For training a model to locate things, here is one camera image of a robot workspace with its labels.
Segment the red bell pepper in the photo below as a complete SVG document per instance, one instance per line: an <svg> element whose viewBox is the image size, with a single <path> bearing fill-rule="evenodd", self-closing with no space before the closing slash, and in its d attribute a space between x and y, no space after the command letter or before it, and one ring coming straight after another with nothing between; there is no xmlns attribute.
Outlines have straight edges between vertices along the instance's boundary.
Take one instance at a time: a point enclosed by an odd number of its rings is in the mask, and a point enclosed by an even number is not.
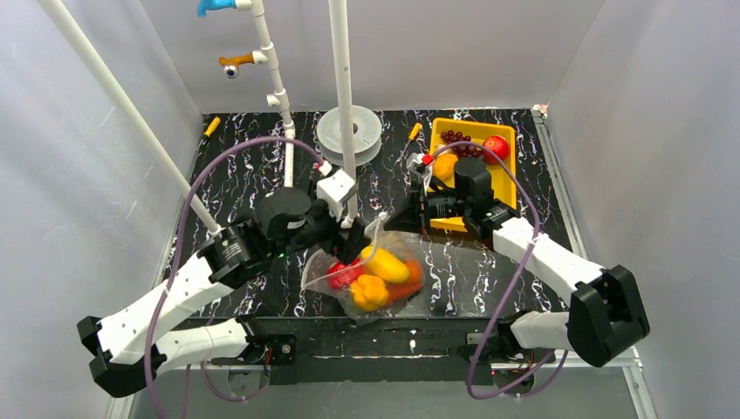
<svg viewBox="0 0 740 419"><path fill-rule="evenodd" d="M347 289L364 273L364 268L358 258L354 259L350 264L337 262L329 268L326 283L332 290Z"/></svg>

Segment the yellow toy mango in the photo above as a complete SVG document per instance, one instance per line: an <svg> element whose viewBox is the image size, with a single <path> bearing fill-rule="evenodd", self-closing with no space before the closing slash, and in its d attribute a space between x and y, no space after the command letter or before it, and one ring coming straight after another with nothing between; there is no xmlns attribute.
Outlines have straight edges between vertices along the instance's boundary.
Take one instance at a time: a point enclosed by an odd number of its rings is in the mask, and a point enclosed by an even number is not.
<svg viewBox="0 0 740 419"><path fill-rule="evenodd" d="M403 283L409 278L409 271L404 263L385 249L367 246L360 253L360 259L367 273L378 276L388 283Z"/></svg>

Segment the clear zip top bag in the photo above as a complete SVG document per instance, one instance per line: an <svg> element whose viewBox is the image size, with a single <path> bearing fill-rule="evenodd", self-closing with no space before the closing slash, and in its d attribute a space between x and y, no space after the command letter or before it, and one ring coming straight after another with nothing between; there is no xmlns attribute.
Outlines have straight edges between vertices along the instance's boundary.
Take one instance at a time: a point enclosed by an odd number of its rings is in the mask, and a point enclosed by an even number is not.
<svg viewBox="0 0 740 419"><path fill-rule="evenodd" d="M334 299L354 320L395 314L425 285L425 272L404 236L389 231L381 212L368 227L371 243L350 264L319 250L302 273L300 288Z"/></svg>

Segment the yellow bell pepper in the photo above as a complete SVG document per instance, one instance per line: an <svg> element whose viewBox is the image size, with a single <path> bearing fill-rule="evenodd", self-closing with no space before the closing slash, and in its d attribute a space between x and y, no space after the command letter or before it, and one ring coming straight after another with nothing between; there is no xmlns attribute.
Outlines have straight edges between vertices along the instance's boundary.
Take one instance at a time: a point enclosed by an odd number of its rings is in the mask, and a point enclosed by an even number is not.
<svg viewBox="0 0 740 419"><path fill-rule="evenodd" d="M377 276L363 274L350 284L353 303L365 312L383 307L388 300L386 282Z"/></svg>

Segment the small orange pumpkin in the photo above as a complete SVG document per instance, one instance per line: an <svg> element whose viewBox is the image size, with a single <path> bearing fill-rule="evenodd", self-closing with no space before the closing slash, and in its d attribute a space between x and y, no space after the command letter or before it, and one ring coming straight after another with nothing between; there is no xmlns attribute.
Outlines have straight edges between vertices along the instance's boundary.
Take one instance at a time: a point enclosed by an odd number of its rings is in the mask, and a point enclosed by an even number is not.
<svg viewBox="0 0 740 419"><path fill-rule="evenodd" d="M409 278L403 283L387 283L388 304L406 300L421 289L423 271L419 262L415 259L407 259L404 265L409 271Z"/></svg>

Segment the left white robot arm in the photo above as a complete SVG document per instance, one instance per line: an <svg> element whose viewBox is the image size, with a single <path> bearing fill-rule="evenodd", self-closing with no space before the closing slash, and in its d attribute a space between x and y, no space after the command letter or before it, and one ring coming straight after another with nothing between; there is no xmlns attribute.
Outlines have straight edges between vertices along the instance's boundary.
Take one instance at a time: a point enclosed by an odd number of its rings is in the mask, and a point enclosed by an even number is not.
<svg viewBox="0 0 740 419"><path fill-rule="evenodd" d="M267 338L246 318L179 329L186 318L263 276L275 260L315 245L343 263L354 261L371 240L367 223L349 227L325 199L281 188L255 209L208 239L175 274L130 306L105 318L78 324L81 343L92 354L96 384L113 397L144 389L158 374L218 358L260 358Z"/></svg>

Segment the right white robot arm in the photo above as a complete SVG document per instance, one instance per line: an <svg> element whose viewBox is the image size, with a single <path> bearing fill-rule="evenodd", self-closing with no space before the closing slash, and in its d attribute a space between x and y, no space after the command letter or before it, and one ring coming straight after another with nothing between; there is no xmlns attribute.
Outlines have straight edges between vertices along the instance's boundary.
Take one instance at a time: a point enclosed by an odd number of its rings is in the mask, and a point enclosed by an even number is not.
<svg viewBox="0 0 740 419"><path fill-rule="evenodd" d="M389 230L428 232L432 220L459 216L467 236L494 252L517 259L568 305L567 312L518 312L496 318L483 349L503 358L525 349L575 352L602 367L651 331L633 273L616 265L607 269L551 240L508 204L494 197L483 161L462 158L454 166L454 184L432 174L431 155L412 155L408 171L416 176Z"/></svg>

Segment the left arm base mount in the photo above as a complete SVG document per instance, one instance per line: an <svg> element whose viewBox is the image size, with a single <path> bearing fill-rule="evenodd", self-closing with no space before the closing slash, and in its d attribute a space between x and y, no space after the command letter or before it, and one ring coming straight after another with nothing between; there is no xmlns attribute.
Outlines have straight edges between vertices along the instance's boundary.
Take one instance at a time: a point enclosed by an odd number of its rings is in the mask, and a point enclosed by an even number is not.
<svg viewBox="0 0 740 419"><path fill-rule="evenodd" d="M248 365L288 366L297 358L298 339L294 334L248 336L245 349L236 360Z"/></svg>

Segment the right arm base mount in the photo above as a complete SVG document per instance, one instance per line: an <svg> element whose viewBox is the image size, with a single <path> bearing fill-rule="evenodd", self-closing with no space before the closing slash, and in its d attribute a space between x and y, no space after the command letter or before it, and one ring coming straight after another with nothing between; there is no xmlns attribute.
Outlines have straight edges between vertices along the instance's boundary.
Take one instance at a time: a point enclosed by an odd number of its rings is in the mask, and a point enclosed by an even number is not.
<svg viewBox="0 0 740 419"><path fill-rule="evenodd" d="M511 332L511 327L515 320L519 320L528 313L530 312L517 312L505 318L497 319L489 338L483 344L483 350L477 364L506 363L513 367L511 369L491 370L494 383L497 387L511 384L525 373L531 371L541 359L546 359L545 365L553 363L556 360L554 354L546 356L548 353L547 349L522 348L515 340ZM468 363L472 362L474 352L478 343L481 341L481 337L481 333L469 333L466 335L466 343L457 349L457 353ZM531 391L535 386L535 381L536 379L533 374L531 377L522 380L511 391L522 393Z"/></svg>

